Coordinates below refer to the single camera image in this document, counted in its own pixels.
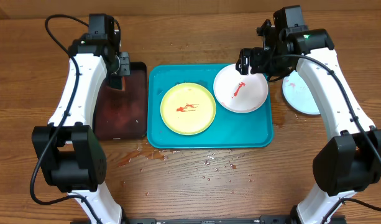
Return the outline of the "light blue plate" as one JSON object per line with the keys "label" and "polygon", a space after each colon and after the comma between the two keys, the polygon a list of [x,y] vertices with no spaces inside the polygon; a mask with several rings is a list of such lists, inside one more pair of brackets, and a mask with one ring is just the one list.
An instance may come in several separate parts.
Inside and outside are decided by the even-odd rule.
{"label": "light blue plate", "polygon": [[303,114],[320,115],[309,88],[296,71],[283,79],[282,92],[293,109]]}

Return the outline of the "white plate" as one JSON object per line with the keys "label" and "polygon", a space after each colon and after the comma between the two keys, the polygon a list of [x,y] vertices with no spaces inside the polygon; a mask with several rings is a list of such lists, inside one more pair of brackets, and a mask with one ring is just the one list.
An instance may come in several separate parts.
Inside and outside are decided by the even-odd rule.
{"label": "white plate", "polygon": [[235,64],[221,69],[213,83],[217,101],[235,113],[249,113],[259,109],[267,99],[268,83],[261,73],[241,75]]}

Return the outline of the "yellow green plate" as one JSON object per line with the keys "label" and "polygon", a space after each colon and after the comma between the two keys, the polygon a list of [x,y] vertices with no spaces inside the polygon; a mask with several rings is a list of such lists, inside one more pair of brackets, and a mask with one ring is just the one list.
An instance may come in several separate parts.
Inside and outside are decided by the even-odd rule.
{"label": "yellow green plate", "polygon": [[160,115],[174,133],[195,135],[207,130],[213,123],[216,102],[211,92],[202,85],[181,83],[163,96]]}

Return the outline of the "green and orange sponge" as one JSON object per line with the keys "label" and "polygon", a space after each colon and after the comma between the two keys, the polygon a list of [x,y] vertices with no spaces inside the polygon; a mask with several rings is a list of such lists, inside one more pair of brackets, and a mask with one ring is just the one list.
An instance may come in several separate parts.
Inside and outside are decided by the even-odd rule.
{"label": "green and orange sponge", "polygon": [[113,90],[125,91],[126,90],[126,81],[124,76],[111,75],[108,79],[108,86]]}

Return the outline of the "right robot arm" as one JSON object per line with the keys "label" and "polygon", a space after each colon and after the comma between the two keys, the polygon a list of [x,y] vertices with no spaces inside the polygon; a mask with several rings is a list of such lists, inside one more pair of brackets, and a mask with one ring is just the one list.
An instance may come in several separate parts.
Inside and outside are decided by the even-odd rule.
{"label": "right robot arm", "polygon": [[328,143],[313,160],[315,183],[293,206],[287,223],[344,223],[338,208],[381,178],[381,129],[364,113],[342,74],[334,43],[325,29],[309,29],[300,6],[287,6],[258,29],[263,45],[242,49],[242,75],[279,80],[296,71],[323,119]]}

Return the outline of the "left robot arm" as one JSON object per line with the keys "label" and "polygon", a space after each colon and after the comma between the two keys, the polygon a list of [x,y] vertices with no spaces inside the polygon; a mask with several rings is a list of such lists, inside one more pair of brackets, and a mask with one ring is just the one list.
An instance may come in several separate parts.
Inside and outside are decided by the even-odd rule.
{"label": "left robot arm", "polygon": [[87,33],[63,51],[68,78],[47,125],[32,131],[37,163],[29,192],[39,205],[75,199],[90,223],[128,223],[106,183],[107,161],[94,131],[94,111],[103,83],[123,90],[129,56],[120,51],[121,28],[113,16],[90,14]]}

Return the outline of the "teal serving tray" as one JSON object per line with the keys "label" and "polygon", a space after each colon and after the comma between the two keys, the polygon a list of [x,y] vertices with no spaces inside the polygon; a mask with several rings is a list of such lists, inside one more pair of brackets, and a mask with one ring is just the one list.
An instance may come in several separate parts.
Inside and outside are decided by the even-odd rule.
{"label": "teal serving tray", "polygon": [[265,147],[273,140],[270,99],[250,113],[234,113],[220,104],[208,129],[185,136],[174,133],[162,120],[160,104],[171,87],[181,83],[197,83],[213,92],[213,81],[226,63],[159,65],[149,76],[147,139],[158,149],[223,149]]}

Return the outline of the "black rectangular tray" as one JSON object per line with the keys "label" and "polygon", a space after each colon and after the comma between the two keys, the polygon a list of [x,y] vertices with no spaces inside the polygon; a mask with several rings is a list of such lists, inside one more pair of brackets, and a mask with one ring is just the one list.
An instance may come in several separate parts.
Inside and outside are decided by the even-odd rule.
{"label": "black rectangular tray", "polygon": [[131,72],[123,77],[123,90],[105,80],[98,93],[93,131],[99,140],[139,139],[147,130],[147,66],[131,62]]}

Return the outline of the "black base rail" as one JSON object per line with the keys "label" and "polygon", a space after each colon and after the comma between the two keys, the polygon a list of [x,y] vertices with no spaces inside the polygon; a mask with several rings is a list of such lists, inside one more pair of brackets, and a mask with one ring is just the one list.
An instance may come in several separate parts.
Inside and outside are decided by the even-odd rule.
{"label": "black base rail", "polygon": [[285,215],[264,215],[259,218],[224,218],[224,219],[182,219],[182,220],[156,220],[154,218],[130,219],[130,224],[285,224],[290,223]]}

